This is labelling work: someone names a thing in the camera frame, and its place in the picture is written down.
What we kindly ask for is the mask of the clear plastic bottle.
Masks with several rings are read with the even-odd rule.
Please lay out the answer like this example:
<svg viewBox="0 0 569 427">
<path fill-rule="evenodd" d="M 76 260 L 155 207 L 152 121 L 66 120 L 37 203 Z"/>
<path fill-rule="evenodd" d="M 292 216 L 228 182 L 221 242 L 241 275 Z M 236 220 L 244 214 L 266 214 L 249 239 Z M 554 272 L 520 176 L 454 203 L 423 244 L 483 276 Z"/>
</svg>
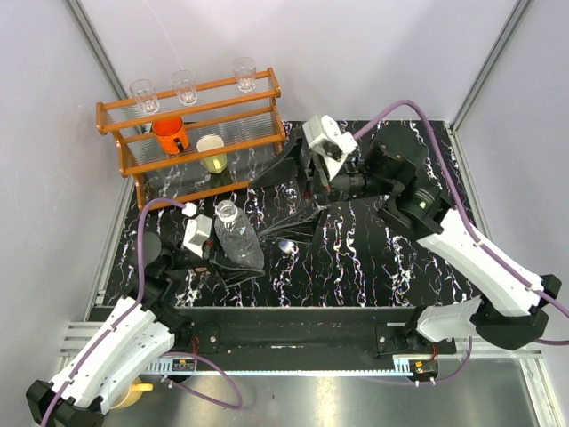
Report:
<svg viewBox="0 0 569 427">
<path fill-rule="evenodd" d="M 264 254 L 256 231 L 244 211 L 231 200 L 215 207 L 215 233 L 225 255 L 234 263 L 253 270 L 263 270 Z"/>
</svg>

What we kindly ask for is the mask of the small white bottle cap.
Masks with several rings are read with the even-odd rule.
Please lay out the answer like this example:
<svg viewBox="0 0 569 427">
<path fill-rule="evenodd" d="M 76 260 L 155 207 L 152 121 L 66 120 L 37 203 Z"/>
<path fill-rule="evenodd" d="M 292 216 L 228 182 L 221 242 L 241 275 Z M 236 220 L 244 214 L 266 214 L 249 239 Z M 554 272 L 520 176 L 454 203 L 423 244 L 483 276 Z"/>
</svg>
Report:
<svg viewBox="0 0 569 427">
<path fill-rule="evenodd" d="M 297 245 L 290 240 L 280 240 L 278 247 L 284 254 L 293 254 L 298 250 Z"/>
</svg>

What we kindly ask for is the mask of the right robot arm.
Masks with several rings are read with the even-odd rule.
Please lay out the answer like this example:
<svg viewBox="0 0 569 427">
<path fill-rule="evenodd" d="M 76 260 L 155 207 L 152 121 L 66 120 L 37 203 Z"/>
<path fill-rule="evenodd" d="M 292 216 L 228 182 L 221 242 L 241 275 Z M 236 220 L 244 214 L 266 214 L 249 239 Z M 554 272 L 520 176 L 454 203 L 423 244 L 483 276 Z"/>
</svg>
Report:
<svg viewBox="0 0 569 427">
<path fill-rule="evenodd" d="M 348 166 L 355 148 L 350 133 L 309 125 L 294 130 L 252 186 L 296 181 L 309 210 L 268 228 L 266 236 L 309 242 L 333 205 L 384 197 L 379 216 L 393 232 L 443 258 L 479 291 L 465 302 L 416 309 L 403 332 L 409 350 L 424 352 L 454 338 L 480 337 L 505 350 L 540 342 L 549 322 L 545 307 L 556 300 L 560 280 L 521 267 L 460 214 L 448 189 L 426 175 L 428 152 L 411 128 L 382 127 L 363 161 Z"/>
</svg>

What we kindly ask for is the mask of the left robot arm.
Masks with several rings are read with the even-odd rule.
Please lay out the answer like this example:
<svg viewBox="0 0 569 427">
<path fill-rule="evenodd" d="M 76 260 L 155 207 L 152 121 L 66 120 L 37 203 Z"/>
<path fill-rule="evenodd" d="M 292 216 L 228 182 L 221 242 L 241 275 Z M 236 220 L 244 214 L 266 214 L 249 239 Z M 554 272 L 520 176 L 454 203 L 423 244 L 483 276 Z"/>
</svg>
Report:
<svg viewBox="0 0 569 427">
<path fill-rule="evenodd" d="M 137 231 L 139 284 L 122 297 L 107 321 L 51 381 L 34 381 L 26 392 L 32 417 L 41 426 L 100 426 L 105 414 L 144 369 L 160 358 L 203 361 L 187 352 L 198 339 L 190 318 L 170 303 L 175 286 L 167 274 L 176 257 L 158 235 Z"/>
</svg>

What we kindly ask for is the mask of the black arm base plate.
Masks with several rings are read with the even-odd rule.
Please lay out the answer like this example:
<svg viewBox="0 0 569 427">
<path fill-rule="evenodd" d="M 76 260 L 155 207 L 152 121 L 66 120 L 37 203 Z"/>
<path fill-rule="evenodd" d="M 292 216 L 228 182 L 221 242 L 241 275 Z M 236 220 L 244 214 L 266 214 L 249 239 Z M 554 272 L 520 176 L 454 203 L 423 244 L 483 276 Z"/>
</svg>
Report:
<svg viewBox="0 0 569 427">
<path fill-rule="evenodd" d="M 396 359 L 455 355 L 456 345 L 407 342 L 411 308 L 180 309 L 198 339 L 195 349 L 226 372 L 263 375 L 368 375 Z"/>
</svg>

